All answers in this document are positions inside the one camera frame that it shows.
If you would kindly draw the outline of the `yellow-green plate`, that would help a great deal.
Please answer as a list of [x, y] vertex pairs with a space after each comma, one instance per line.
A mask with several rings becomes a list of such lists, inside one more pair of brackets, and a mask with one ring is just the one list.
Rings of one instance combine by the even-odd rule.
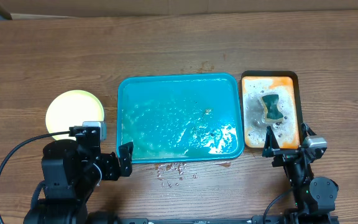
[[69, 127], [84, 122], [96, 124], [104, 121], [104, 108], [93, 94], [71, 90], [56, 97], [48, 107], [45, 124], [49, 133], [68, 131]]

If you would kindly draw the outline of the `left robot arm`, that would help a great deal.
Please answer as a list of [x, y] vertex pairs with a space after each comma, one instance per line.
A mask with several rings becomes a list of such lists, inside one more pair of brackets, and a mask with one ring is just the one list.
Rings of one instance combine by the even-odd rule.
[[133, 143], [119, 146], [117, 153], [101, 152], [103, 124], [70, 127], [68, 135], [43, 149], [44, 180], [33, 193], [25, 223], [120, 223], [114, 213], [89, 213], [86, 203], [101, 181], [131, 175]]

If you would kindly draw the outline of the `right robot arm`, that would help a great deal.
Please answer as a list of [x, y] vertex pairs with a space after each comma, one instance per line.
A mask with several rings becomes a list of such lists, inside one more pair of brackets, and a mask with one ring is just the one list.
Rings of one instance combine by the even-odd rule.
[[282, 167], [291, 188], [275, 198], [265, 209], [262, 221], [266, 222], [271, 207], [288, 194], [293, 194], [295, 208], [284, 211], [280, 223], [335, 223], [330, 213], [335, 210], [339, 186], [327, 177], [315, 177], [311, 163], [322, 158], [328, 147], [325, 138], [316, 135], [303, 123], [304, 140], [297, 149], [281, 149], [270, 126], [267, 127], [262, 155], [273, 159], [273, 167]]

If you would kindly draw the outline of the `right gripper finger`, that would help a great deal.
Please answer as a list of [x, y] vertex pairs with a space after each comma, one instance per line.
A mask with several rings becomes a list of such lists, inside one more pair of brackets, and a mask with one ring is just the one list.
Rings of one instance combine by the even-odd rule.
[[263, 157], [274, 157], [275, 153], [280, 150], [280, 146], [276, 140], [271, 126], [267, 126], [266, 138], [264, 148], [262, 151]]
[[306, 123], [301, 123], [302, 144], [306, 143], [307, 137], [315, 135], [316, 133]]

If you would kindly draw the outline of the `green and yellow sponge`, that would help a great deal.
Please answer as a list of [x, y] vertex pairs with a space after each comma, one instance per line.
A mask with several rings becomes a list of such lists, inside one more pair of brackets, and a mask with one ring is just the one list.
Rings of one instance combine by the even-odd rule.
[[278, 122], [284, 115], [278, 109], [279, 96], [277, 94], [265, 95], [261, 98], [264, 107], [265, 120], [267, 122]]

